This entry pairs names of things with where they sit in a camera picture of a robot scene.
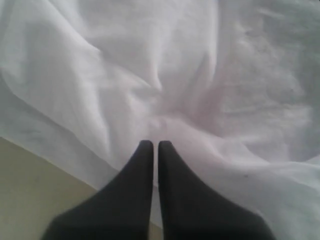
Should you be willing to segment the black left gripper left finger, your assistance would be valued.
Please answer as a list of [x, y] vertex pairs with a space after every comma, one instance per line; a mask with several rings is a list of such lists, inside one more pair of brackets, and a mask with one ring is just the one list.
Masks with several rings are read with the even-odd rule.
[[153, 143], [142, 140], [95, 195], [55, 217], [44, 240], [146, 240], [153, 194]]

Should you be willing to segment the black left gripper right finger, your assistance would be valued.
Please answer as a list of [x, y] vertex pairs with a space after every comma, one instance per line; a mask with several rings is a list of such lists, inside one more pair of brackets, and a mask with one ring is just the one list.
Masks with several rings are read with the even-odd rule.
[[271, 240], [257, 214], [207, 186], [170, 141], [158, 145], [158, 190], [166, 240]]

